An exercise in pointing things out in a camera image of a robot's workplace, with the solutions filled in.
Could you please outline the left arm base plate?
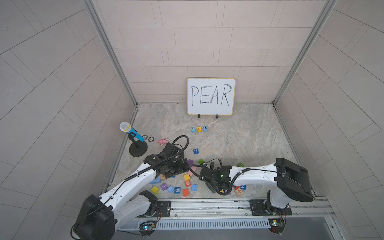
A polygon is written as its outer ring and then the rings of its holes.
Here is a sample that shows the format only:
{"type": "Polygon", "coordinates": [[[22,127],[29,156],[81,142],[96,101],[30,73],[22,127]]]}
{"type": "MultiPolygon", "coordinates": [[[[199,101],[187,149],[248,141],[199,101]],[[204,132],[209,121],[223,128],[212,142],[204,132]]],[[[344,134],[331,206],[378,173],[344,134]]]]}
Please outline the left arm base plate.
{"type": "Polygon", "coordinates": [[[151,203],[147,212],[140,215],[139,218],[158,218],[169,217],[171,211],[171,201],[157,201],[151,203]]]}

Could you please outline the blue arch block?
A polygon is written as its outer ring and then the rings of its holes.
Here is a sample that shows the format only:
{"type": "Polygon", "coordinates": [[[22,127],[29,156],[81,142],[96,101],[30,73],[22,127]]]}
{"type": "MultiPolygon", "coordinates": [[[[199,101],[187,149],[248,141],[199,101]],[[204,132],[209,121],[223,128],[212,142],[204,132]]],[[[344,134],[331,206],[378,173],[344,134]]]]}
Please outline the blue arch block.
{"type": "Polygon", "coordinates": [[[161,183],[161,182],[162,182],[161,176],[158,176],[156,179],[154,179],[153,181],[149,182],[149,184],[154,185],[154,184],[158,184],[158,183],[161,183]]]}

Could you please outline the orange 0 block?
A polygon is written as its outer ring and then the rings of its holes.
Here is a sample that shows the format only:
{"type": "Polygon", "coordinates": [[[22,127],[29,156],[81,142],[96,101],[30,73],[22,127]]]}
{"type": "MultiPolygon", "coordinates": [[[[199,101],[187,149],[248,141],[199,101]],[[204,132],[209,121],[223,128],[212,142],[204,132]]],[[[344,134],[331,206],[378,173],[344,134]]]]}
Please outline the orange 0 block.
{"type": "Polygon", "coordinates": [[[185,186],[186,188],[190,187],[192,184],[191,184],[191,181],[190,180],[187,180],[185,181],[185,186]]]}

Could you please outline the blue toy microphone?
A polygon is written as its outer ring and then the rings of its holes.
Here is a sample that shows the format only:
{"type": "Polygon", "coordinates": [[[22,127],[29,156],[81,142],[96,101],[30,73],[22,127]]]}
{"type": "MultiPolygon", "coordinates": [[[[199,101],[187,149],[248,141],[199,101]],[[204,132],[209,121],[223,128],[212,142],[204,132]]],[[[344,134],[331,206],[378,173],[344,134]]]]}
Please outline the blue toy microphone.
{"type": "Polygon", "coordinates": [[[124,133],[132,135],[141,142],[145,141],[145,139],[132,127],[132,125],[127,122],[122,122],[120,124],[120,130],[124,133]]]}

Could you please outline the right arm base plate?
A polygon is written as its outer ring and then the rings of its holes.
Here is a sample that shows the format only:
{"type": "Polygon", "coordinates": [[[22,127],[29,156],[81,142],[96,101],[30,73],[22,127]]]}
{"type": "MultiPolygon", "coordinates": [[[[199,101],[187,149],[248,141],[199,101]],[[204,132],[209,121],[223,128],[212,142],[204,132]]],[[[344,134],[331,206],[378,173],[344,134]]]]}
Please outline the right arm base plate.
{"type": "Polygon", "coordinates": [[[250,200],[250,210],[253,216],[291,216],[289,205],[284,209],[273,207],[269,200],[250,200]]]}

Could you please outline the blue 9 block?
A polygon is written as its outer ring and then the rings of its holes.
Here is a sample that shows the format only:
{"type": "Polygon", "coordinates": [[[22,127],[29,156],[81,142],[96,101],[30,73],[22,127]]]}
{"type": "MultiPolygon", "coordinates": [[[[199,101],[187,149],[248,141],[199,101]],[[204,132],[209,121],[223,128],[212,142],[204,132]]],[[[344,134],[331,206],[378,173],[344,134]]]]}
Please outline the blue 9 block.
{"type": "Polygon", "coordinates": [[[175,194],[180,194],[181,193],[181,187],[175,187],[174,192],[175,192],[175,194]]]}

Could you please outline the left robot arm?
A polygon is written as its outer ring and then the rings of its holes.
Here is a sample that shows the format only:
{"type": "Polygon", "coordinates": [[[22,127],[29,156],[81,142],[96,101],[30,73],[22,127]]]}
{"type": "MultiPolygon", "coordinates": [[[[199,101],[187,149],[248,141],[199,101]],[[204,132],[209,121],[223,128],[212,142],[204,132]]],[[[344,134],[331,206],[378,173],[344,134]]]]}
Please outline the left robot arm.
{"type": "Polygon", "coordinates": [[[186,173],[186,147],[167,143],[162,152],[147,156],[139,168],[117,186],[83,202],[70,234],[74,240],[110,240],[124,224],[140,215],[156,213],[158,198],[142,188],[160,175],[167,178],[186,173]]]}

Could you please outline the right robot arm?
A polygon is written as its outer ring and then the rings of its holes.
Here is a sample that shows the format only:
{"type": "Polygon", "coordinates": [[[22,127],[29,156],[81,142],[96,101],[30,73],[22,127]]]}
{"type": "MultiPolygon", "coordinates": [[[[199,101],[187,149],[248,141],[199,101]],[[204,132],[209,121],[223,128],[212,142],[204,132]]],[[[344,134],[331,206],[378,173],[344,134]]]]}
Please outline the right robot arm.
{"type": "Polygon", "coordinates": [[[287,159],[277,158],[274,164],[261,167],[221,166],[210,169],[202,166],[199,180],[215,193],[228,195],[234,187],[243,185],[268,185],[266,199],[261,203],[251,203],[254,216],[289,215],[290,202],[312,202],[314,196],[308,170],[287,159]]]}

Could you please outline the pink pig toy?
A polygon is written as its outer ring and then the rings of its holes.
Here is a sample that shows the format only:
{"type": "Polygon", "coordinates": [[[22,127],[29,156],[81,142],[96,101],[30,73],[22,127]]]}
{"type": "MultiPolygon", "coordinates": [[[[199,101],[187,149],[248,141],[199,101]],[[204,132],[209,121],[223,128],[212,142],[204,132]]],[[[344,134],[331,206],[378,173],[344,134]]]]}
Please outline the pink pig toy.
{"type": "Polygon", "coordinates": [[[163,146],[163,145],[165,145],[166,143],[168,143],[169,141],[168,141],[168,139],[160,139],[159,141],[158,141],[158,144],[160,145],[160,146],[163,146]]]}

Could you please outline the white board reading PEAR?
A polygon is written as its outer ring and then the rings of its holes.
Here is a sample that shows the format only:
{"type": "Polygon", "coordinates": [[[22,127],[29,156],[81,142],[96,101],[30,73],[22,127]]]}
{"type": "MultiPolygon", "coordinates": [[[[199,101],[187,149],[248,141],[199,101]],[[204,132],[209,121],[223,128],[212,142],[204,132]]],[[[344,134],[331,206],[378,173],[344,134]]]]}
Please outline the white board reading PEAR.
{"type": "Polygon", "coordinates": [[[230,116],[234,111],[236,80],[188,78],[187,113],[200,116],[230,116]]]}

